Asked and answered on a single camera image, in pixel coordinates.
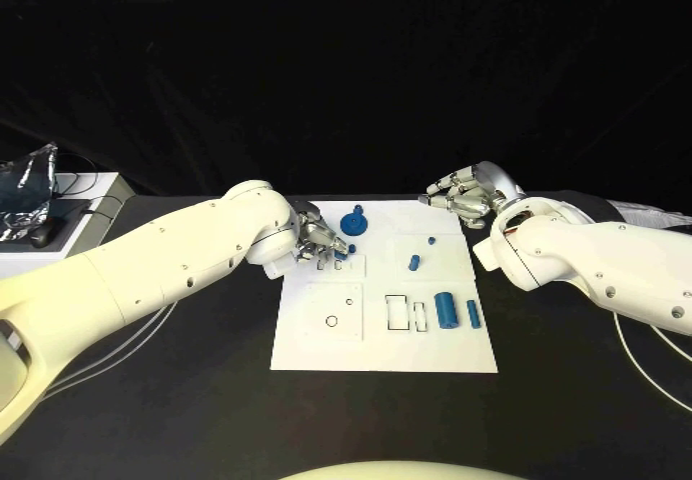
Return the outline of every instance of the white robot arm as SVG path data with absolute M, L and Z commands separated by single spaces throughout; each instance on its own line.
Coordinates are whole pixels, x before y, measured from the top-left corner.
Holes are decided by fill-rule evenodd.
M 473 248 L 487 270 L 533 290 L 571 283 L 607 310 L 692 334 L 692 236 L 594 223 L 571 204 L 527 197 L 504 171 L 481 162 L 442 177 L 419 197 L 447 208 L 470 228 L 490 211 L 490 235 Z
M 236 185 L 93 250 L 0 281 L 0 320 L 29 361 L 0 335 L 0 444 L 83 349 L 134 320 L 225 277 L 245 258 L 269 278 L 298 259 L 347 246 L 307 202 L 294 207 L 266 182 Z

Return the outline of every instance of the white paper sheet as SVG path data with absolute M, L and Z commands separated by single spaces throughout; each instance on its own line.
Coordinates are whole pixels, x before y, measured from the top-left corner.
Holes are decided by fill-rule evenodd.
M 314 202 L 328 226 L 353 202 Z M 415 201 L 362 202 L 367 230 L 343 235 L 356 254 L 334 268 L 298 265 L 284 278 L 274 339 L 272 370 L 496 373 L 497 366 L 476 291 L 476 277 L 458 220 Z M 434 245 L 428 237 L 435 237 Z M 409 271 L 411 255 L 421 263 Z M 454 297 L 460 327 L 442 330 L 434 295 Z M 388 295 L 405 295 L 408 330 L 390 329 Z M 465 302 L 476 301 L 481 328 L 473 329 Z M 427 331 L 419 331 L 422 303 Z M 401 326 L 401 299 L 392 305 Z

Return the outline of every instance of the tabletop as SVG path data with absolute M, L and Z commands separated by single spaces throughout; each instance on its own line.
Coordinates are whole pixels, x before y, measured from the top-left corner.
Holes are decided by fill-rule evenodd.
M 132 197 L 106 240 L 203 200 Z M 483 231 L 465 235 L 473 245 Z M 275 479 L 401 459 L 536 479 L 689 478 L 692 415 L 636 372 L 611 314 L 566 284 L 523 292 L 474 268 L 499 374 L 271 371 L 281 280 L 243 262 L 180 301 L 137 353 L 39 405 L 0 447 L 0 476 Z M 643 367 L 692 402 L 692 366 L 621 322 Z

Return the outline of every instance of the blue round lid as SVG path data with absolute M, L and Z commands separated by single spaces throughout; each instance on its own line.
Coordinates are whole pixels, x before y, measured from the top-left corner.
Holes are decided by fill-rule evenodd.
M 350 237 L 356 237 L 367 230 L 367 219 L 363 216 L 363 207 L 356 205 L 353 213 L 349 213 L 341 218 L 341 232 Z

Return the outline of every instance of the black curtain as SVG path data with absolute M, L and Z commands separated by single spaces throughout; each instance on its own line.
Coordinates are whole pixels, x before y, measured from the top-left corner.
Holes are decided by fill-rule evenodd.
M 526 189 L 692 210 L 682 7 L 60 7 L 3 12 L 6 156 L 53 140 L 160 194 L 414 193 L 487 159 Z

